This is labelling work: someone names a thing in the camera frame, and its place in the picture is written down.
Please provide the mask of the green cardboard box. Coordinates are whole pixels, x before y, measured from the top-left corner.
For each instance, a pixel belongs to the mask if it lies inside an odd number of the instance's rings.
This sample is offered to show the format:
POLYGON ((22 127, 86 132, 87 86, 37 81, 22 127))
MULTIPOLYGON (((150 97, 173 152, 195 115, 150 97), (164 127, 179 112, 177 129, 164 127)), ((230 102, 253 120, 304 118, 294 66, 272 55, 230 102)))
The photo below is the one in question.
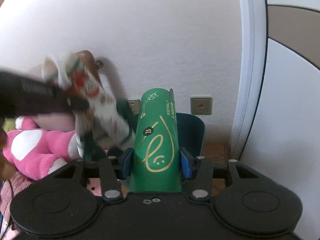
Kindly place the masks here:
POLYGON ((175 100, 163 88, 147 90, 141 98, 130 192, 180 192, 180 150, 175 100))

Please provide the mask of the white red snack wrapper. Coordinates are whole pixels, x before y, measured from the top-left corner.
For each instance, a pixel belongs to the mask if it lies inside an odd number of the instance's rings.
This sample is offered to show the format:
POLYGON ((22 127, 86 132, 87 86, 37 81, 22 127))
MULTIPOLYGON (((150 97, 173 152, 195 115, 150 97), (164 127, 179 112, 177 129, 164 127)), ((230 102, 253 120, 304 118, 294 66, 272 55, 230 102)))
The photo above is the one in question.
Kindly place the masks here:
POLYGON ((89 111, 75 115, 76 141, 81 156, 88 142, 86 135, 104 150, 117 147, 124 151, 134 146, 135 132, 117 111, 116 99, 104 90, 76 53, 47 56, 42 65, 42 77, 89 103, 89 111))

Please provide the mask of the teal trash bin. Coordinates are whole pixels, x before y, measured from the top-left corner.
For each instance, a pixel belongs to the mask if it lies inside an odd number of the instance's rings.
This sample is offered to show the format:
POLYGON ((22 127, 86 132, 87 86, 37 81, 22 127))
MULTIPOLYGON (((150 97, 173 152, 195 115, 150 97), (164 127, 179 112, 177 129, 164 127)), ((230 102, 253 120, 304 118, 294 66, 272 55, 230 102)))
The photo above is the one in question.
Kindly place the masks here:
POLYGON ((155 141, 143 142, 144 136, 138 138, 136 153, 141 153, 143 160, 149 158, 153 163, 164 163, 178 154, 180 148, 185 147, 188 152, 197 157, 202 154, 204 142, 205 124, 203 121, 191 114, 176 114, 177 133, 161 135, 155 141))

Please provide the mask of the pink plush toy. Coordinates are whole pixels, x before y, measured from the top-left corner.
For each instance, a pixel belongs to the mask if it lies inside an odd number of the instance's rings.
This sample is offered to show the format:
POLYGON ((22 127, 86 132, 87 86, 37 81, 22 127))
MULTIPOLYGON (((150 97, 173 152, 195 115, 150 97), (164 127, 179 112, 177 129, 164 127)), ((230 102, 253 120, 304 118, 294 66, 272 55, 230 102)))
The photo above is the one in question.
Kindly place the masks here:
POLYGON ((32 180, 40 180, 80 158, 74 131, 47 131, 38 128, 31 118, 19 117, 15 129, 7 135, 5 158, 32 180))

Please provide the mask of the pink patterned blanket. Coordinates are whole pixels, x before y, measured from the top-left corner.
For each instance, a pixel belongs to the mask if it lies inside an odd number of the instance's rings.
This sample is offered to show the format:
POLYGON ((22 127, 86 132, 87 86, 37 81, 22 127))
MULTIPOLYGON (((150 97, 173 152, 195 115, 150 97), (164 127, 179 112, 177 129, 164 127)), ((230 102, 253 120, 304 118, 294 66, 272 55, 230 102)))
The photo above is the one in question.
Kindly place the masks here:
POLYGON ((11 217, 10 205, 13 197, 26 189, 32 183, 21 172, 16 172, 10 179, 3 184, 1 189, 1 239, 14 239, 19 231, 16 229, 11 217))

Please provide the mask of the beige wall power socket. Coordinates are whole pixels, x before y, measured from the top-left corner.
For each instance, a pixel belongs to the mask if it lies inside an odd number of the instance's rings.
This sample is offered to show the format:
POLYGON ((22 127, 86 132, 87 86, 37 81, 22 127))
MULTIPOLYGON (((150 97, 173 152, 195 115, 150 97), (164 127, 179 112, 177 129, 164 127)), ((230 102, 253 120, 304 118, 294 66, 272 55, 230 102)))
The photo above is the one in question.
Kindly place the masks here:
POLYGON ((133 115, 139 114, 140 111, 140 99, 127 99, 127 103, 132 111, 133 115))

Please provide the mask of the white door frame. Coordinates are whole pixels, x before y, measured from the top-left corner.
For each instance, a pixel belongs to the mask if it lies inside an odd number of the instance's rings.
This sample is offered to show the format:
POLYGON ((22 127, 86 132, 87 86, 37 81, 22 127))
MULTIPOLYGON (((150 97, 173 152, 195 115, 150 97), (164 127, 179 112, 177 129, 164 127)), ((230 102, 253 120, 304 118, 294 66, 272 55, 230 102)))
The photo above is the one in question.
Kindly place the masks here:
POLYGON ((258 109, 267 55, 266 0, 239 0, 241 16, 241 66, 235 117, 229 146, 239 159, 258 109))

